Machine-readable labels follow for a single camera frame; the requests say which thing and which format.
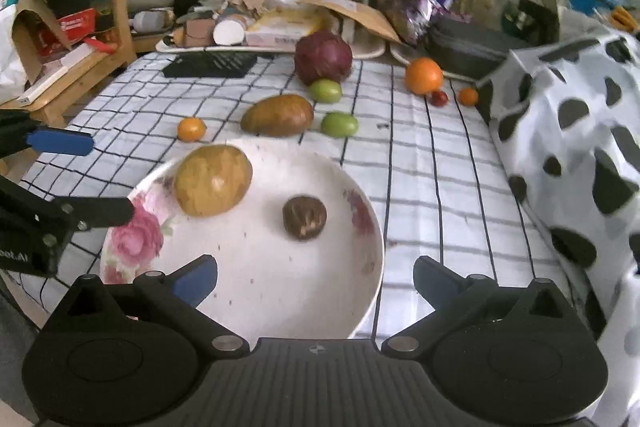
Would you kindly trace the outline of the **yellow potato-like fruit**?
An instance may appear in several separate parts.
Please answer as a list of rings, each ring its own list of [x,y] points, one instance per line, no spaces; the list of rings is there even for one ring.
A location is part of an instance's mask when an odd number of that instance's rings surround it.
[[[253,180],[253,166],[232,145],[207,145],[181,161],[174,194],[190,217],[213,217],[231,210],[244,198]]]

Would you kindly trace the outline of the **small orange tangerine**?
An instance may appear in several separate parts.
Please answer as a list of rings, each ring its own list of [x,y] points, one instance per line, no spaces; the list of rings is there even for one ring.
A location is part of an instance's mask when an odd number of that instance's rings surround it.
[[[200,118],[184,118],[177,126],[177,138],[184,143],[192,143],[201,140],[205,135],[207,126]]]

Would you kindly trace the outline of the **dark brown round fruit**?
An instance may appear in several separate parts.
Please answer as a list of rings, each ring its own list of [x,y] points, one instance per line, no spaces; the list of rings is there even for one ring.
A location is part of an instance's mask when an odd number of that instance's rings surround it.
[[[282,208],[285,231],[294,239],[305,242],[317,237],[326,226],[326,206],[317,197],[298,195]]]

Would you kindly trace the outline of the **small red fruit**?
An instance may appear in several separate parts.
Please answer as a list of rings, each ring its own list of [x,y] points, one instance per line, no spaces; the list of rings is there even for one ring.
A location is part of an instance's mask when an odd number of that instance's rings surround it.
[[[449,98],[446,92],[442,90],[436,90],[431,93],[431,104],[436,107],[446,106],[449,102]]]

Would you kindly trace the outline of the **green fruit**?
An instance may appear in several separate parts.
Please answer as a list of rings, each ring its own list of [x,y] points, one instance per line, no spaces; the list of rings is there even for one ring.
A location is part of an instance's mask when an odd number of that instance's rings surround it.
[[[309,94],[318,103],[335,104],[341,101],[343,91],[341,83],[329,79],[319,79],[311,83]]]
[[[320,131],[332,138],[349,138],[359,130],[358,119],[342,112],[327,113],[320,124]]]

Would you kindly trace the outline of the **brown mango fruit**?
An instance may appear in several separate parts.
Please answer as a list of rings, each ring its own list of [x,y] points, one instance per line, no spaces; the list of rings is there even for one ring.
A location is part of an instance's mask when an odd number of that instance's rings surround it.
[[[300,95],[282,94],[264,98],[242,116],[244,132],[284,138],[306,132],[314,120],[314,108]]]

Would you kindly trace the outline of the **wooden chair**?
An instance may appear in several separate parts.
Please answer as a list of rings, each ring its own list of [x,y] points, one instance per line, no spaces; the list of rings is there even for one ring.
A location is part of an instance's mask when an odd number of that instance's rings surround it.
[[[53,128],[64,128],[64,114],[70,106],[120,66],[127,66],[136,58],[129,30],[127,0],[113,0],[112,14],[114,43],[107,43],[103,51],[94,48],[71,68],[62,68],[61,74],[56,72],[58,78],[55,83],[32,103],[26,106],[21,106],[17,101],[3,103],[1,116],[8,115],[10,110],[22,110],[36,121]]]

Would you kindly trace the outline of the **checkered tablecloth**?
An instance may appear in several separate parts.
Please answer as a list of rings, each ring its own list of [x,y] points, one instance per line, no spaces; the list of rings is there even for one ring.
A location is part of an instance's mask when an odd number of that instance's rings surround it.
[[[204,120],[207,141],[232,139],[253,103],[302,91],[287,55],[262,58],[241,79],[169,80],[168,63],[166,55],[145,55],[72,107],[68,123],[94,136],[92,154],[25,150],[6,162],[10,178],[42,196],[125,195],[186,150],[176,135],[181,119]],[[360,336],[383,340],[430,312],[412,286],[413,262],[421,256],[503,286],[544,277],[570,294],[558,258],[512,195],[484,122],[455,99],[461,83],[447,81],[450,100],[435,107],[412,95],[404,77],[387,60],[357,62],[337,103],[357,118],[356,135],[339,140],[312,130],[299,138],[357,181],[382,225],[382,293]]]

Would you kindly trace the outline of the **small orange kumquat right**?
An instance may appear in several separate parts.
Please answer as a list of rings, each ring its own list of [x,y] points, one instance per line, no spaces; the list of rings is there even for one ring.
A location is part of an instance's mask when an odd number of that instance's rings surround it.
[[[458,93],[458,101],[463,106],[475,106],[480,99],[480,95],[474,88],[464,88]]]

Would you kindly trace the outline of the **cow print cloth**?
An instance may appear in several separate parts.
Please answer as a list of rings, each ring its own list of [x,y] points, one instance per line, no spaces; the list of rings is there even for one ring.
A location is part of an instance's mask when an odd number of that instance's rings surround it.
[[[606,27],[511,52],[477,87],[516,200],[560,258],[610,377],[600,426],[639,421],[639,40]]]

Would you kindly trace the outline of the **white cylinder bottle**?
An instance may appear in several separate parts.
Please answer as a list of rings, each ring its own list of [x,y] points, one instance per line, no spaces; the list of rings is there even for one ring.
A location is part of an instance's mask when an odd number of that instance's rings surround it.
[[[254,18],[242,14],[221,17],[213,30],[213,42],[216,46],[239,46],[254,23]]]

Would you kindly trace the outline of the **dark grey zipper case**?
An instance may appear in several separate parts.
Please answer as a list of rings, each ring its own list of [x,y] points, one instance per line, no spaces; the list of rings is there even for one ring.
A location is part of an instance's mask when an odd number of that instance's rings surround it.
[[[442,70],[480,80],[497,69],[511,51],[529,44],[476,23],[441,16],[428,28],[425,52]]]

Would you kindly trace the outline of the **white oval tray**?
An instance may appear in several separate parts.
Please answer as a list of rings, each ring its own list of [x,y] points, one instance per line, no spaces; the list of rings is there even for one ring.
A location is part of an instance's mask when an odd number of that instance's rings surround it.
[[[390,49],[390,55],[397,62],[404,66],[409,66],[414,60],[417,60],[418,58],[430,58],[430,56],[424,50],[413,49],[411,46],[406,46],[405,44],[401,43],[392,42],[388,45],[388,48]],[[455,72],[449,72],[448,69],[444,69],[443,67],[441,67],[440,69],[444,73],[444,76],[447,78],[469,83],[475,82],[475,79],[469,76],[456,74]]]
[[[352,58],[354,60],[373,60],[382,56],[386,51],[386,42],[375,35],[369,34],[365,29],[359,27],[355,32],[355,39],[350,44]],[[181,54],[181,53],[256,53],[256,54],[293,54],[293,49],[276,46],[275,48],[260,48],[259,46],[196,46],[195,48],[180,48],[180,46],[170,46],[165,42],[165,38],[160,40],[155,51],[158,53]]]

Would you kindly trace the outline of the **white oval tray left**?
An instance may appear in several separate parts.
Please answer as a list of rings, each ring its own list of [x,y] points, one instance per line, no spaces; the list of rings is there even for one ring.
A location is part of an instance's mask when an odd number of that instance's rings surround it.
[[[355,39],[350,44],[352,58],[354,60],[373,60],[382,56],[386,51],[386,42],[375,35],[369,34],[365,29],[359,27],[355,32]],[[158,53],[181,54],[181,53],[256,53],[256,54],[293,54],[293,49],[276,46],[275,48],[260,48],[259,46],[196,46],[195,48],[180,48],[180,46],[170,46],[165,42],[165,38],[160,40],[155,51]]]

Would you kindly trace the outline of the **brown paper envelope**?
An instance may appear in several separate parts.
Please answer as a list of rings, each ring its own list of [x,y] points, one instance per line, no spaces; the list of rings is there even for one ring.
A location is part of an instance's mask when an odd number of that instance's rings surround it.
[[[350,18],[371,34],[386,41],[400,43],[399,36],[386,16],[369,5],[352,0],[296,0],[298,3],[320,6],[341,16]]]

